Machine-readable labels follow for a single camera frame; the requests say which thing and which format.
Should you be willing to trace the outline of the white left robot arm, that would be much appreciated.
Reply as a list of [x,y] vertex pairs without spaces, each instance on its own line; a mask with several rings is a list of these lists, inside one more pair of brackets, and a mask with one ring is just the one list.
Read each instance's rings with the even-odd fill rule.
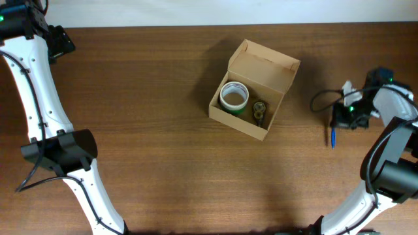
[[1,57],[13,75],[27,121],[29,144],[21,153],[34,164],[16,192],[62,180],[94,234],[128,234],[101,181],[92,132],[74,129],[57,94],[50,65],[75,45],[60,25],[46,22],[48,6],[48,1],[1,2]]

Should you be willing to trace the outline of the blue pen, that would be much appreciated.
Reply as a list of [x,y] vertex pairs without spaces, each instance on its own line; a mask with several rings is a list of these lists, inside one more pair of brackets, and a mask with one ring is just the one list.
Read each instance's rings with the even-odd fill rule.
[[334,149],[336,146],[336,130],[331,127],[331,148]]

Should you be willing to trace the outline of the cardboard box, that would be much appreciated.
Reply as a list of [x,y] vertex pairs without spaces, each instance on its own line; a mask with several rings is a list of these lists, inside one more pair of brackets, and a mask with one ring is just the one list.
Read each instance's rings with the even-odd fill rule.
[[[258,140],[264,140],[299,66],[298,59],[250,40],[243,40],[229,59],[227,72],[208,105],[209,117]],[[241,114],[229,114],[220,106],[219,94],[227,82],[241,82],[249,91],[246,109]],[[256,126],[253,118],[253,104],[257,101],[265,102],[267,107],[261,127]]]

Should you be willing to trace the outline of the white tape roll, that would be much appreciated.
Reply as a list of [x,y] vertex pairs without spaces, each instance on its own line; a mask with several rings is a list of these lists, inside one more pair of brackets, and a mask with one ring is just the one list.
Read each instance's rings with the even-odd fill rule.
[[227,82],[220,91],[219,100],[222,107],[230,111],[238,111],[246,107],[249,91],[241,82]]

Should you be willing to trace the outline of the green tape roll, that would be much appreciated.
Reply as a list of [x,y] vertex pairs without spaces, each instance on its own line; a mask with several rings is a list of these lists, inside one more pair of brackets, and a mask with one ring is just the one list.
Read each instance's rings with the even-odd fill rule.
[[241,104],[237,104],[237,105],[232,105],[229,104],[227,102],[220,102],[220,106],[222,108],[222,110],[224,110],[225,112],[232,114],[232,115],[238,115],[241,114],[245,111],[247,103],[243,102]]

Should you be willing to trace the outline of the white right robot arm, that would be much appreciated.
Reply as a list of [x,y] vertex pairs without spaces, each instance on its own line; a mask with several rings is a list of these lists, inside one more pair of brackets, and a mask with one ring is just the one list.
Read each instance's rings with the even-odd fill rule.
[[417,104],[411,87],[395,81],[392,70],[378,67],[367,73],[361,89],[347,81],[337,92],[340,98],[329,104],[333,146],[336,129],[366,129],[372,117],[385,128],[362,162],[357,188],[301,234],[364,234],[379,214],[417,198],[417,163],[402,158],[404,152],[417,156]]

